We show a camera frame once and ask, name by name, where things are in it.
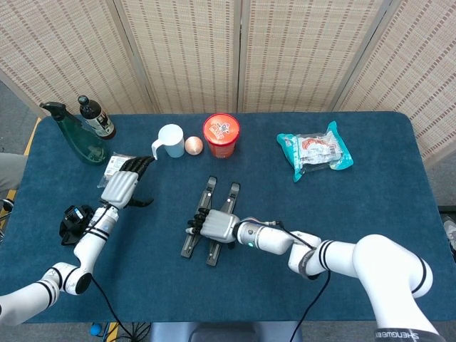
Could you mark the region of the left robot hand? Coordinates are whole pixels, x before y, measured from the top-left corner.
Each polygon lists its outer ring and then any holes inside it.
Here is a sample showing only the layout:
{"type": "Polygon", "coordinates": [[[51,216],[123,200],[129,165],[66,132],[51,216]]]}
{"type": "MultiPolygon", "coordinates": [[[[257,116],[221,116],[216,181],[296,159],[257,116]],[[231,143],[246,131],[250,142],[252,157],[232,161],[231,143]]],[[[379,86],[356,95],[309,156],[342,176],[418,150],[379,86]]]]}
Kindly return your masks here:
{"type": "Polygon", "coordinates": [[[133,193],[146,169],[155,160],[153,156],[134,157],[126,160],[108,180],[101,200],[117,209],[125,207],[147,207],[154,199],[145,201],[133,198],[133,193]]]}

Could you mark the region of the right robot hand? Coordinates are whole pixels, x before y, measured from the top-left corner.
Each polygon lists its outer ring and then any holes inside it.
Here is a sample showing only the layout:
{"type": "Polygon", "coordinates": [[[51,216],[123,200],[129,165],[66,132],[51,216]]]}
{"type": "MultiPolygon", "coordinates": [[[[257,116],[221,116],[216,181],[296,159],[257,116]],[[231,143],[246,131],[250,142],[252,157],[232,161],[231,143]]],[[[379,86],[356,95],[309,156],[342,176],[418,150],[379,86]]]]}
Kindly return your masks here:
{"type": "Polygon", "coordinates": [[[199,208],[194,218],[187,224],[186,233],[202,235],[221,243],[231,243],[236,240],[234,227],[240,222],[238,216],[216,209],[199,208]]]}

